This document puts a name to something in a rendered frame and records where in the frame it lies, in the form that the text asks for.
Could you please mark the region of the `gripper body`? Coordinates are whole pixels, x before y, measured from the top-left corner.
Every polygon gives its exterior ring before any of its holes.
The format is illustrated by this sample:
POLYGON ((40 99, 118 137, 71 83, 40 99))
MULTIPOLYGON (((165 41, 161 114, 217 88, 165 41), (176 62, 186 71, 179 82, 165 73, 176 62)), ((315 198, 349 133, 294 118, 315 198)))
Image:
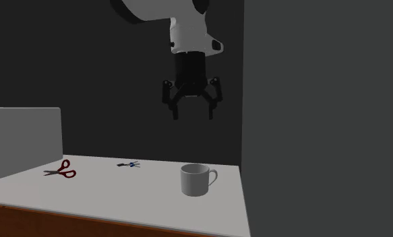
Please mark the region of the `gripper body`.
POLYGON ((206 55, 199 51, 174 54, 175 87, 184 96, 200 96, 208 85, 206 55))

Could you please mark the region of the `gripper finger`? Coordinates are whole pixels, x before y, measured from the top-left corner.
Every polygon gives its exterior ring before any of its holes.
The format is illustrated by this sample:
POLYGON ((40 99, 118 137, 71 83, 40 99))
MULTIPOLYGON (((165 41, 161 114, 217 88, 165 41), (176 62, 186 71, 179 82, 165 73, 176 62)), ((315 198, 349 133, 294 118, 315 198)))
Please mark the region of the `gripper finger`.
POLYGON ((213 77, 208 81, 208 83, 214 87, 216 96, 212 97, 209 93, 203 89, 201 92, 201 96, 207 101, 208 103, 208 118, 210 120, 213 119, 213 111, 217 107, 219 102, 223 101, 222 96, 222 86, 219 77, 213 77))
POLYGON ((177 93, 171 98, 171 89, 175 87, 173 81, 164 80, 162 83, 162 103, 167 104, 173 113, 173 119, 179 119, 178 102, 185 95, 185 86, 181 84, 178 87, 177 93))

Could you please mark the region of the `white mug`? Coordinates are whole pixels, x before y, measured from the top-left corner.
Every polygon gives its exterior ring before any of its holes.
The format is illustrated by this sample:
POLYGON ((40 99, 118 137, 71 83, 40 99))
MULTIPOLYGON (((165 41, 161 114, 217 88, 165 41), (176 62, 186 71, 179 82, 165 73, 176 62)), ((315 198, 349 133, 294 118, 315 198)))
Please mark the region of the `white mug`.
POLYGON ((218 178, 218 172, 204 164, 186 164, 180 168, 181 192, 201 197, 218 178))

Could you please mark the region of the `brown wooden cabinet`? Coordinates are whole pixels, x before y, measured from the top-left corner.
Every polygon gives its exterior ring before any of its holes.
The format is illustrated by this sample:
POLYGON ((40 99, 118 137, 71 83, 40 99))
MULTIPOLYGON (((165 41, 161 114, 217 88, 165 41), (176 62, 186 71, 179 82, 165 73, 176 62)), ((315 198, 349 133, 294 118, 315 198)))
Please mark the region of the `brown wooden cabinet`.
POLYGON ((0 237, 212 237, 0 205, 0 237))

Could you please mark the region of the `red handled scissors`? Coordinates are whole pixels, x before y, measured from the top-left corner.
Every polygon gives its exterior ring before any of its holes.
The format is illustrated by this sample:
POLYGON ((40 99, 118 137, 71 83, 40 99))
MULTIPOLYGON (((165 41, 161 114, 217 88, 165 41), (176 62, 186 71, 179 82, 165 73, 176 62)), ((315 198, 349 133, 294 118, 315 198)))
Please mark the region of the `red handled scissors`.
POLYGON ((44 170, 45 176, 59 174, 65 178, 73 178, 76 176, 77 172, 75 170, 68 170, 71 162, 68 159, 62 161, 61 166, 57 170, 44 170))

